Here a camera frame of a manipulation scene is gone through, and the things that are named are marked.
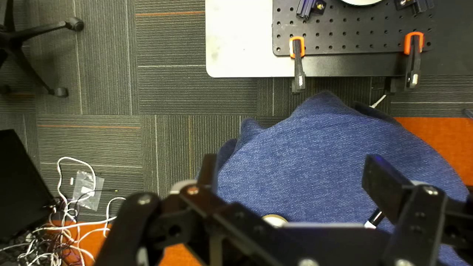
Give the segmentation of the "white cup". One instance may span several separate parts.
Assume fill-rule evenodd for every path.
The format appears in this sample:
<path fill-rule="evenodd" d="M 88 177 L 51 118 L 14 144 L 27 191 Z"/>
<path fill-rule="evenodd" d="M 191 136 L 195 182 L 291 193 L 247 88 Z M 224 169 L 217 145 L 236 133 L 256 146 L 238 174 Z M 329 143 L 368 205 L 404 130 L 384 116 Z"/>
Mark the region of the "white cup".
<path fill-rule="evenodd" d="M 288 223 L 284 217 L 277 214 L 267 214 L 262 217 L 262 220 L 275 228 L 280 228 Z"/>

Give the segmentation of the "orange and black clamp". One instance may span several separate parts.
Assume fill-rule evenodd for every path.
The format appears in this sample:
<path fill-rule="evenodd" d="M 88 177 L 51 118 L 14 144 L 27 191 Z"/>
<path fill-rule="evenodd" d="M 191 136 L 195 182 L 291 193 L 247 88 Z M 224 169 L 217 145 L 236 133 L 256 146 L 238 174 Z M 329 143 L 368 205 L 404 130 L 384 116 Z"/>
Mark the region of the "orange and black clamp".
<path fill-rule="evenodd" d="M 415 89 L 421 75 L 421 53 L 425 41 L 424 33 L 413 31 L 404 37 L 403 53 L 407 56 L 404 88 Z"/>
<path fill-rule="evenodd" d="M 294 36 L 289 39 L 289 53 L 289 56 L 294 61 L 294 80 L 291 91 L 297 94 L 306 89 L 306 74 L 302 64 L 302 59 L 305 56 L 304 37 Z"/>

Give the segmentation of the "black box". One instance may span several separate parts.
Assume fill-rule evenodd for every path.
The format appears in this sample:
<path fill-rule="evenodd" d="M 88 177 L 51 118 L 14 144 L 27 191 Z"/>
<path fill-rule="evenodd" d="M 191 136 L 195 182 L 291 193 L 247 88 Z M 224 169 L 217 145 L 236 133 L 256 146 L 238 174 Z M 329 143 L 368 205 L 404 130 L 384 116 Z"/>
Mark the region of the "black box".
<path fill-rule="evenodd" d="M 0 241 L 41 225 L 54 205 L 17 133 L 0 130 Z"/>

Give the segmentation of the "clear plastic bag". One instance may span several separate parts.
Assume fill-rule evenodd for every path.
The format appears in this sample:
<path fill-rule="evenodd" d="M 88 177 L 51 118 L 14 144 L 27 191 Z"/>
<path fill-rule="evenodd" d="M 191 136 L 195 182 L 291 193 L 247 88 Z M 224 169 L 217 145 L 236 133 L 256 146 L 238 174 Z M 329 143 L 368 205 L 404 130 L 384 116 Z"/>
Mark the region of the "clear plastic bag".
<path fill-rule="evenodd" d="M 74 182 L 73 196 L 70 207 L 83 207 L 97 211 L 101 200 L 105 179 L 99 176 L 78 170 Z"/>

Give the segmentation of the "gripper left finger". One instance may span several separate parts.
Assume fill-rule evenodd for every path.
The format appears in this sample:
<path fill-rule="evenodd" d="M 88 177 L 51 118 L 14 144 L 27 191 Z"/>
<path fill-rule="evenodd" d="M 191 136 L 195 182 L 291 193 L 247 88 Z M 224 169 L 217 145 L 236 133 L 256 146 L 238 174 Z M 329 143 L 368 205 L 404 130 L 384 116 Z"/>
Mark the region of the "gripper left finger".
<path fill-rule="evenodd" d="M 205 155 L 197 182 L 165 199 L 151 192 L 127 197 L 94 266 L 157 266 L 176 244 L 206 266 L 283 266 L 277 231 L 212 192 L 216 163 L 216 154 Z"/>

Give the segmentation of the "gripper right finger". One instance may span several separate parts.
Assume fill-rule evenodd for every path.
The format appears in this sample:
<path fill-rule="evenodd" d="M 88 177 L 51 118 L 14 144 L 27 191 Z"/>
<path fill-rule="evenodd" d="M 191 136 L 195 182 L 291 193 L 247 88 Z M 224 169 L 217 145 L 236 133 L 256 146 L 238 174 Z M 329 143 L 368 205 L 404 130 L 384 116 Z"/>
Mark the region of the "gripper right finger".
<path fill-rule="evenodd" d="M 473 266 L 473 192 L 461 202 L 433 185 L 415 185 L 377 154 L 365 159 L 362 187 L 395 226 L 383 266 L 437 266 L 441 244 Z"/>

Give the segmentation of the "office chair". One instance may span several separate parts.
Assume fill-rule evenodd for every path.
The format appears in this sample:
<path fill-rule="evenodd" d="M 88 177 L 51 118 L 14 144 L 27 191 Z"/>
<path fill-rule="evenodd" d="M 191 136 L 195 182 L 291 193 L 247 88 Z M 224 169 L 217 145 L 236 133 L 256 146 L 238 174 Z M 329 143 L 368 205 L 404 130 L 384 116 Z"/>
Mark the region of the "office chair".
<path fill-rule="evenodd" d="M 59 29 L 81 32 L 85 27 L 84 21 L 78 17 L 71 17 L 57 23 L 17 31 L 13 10 L 13 0 L 0 0 L 0 68 L 10 57 L 40 89 L 58 98 L 68 97 L 68 89 L 62 87 L 53 89 L 42 80 L 26 58 L 23 52 L 23 43 L 39 35 Z"/>

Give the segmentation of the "blue fabric cushion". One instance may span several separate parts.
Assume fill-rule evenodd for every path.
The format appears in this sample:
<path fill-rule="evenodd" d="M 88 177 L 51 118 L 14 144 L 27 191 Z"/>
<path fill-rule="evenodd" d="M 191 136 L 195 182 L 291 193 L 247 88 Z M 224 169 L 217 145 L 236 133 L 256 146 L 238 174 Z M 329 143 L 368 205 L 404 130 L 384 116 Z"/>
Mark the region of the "blue fabric cushion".
<path fill-rule="evenodd" d="M 329 92 L 307 99 L 269 128 L 255 119 L 217 154 L 218 197 L 289 222 L 365 223 L 375 205 L 362 188 L 365 157 L 379 154 L 414 181 L 464 200 L 447 161 L 397 120 L 370 106 L 346 106 Z"/>

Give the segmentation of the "black marker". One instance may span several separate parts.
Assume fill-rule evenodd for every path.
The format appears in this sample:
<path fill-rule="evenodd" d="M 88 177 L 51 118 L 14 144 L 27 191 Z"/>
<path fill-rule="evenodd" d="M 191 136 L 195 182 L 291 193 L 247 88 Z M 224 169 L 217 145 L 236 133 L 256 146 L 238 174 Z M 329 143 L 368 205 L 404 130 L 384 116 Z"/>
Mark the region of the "black marker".
<path fill-rule="evenodd" d="M 376 229 L 377 226 L 383 221 L 385 218 L 384 213 L 380 209 L 375 209 L 373 214 L 368 218 L 365 222 L 364 227 L 370 229 Z"/>

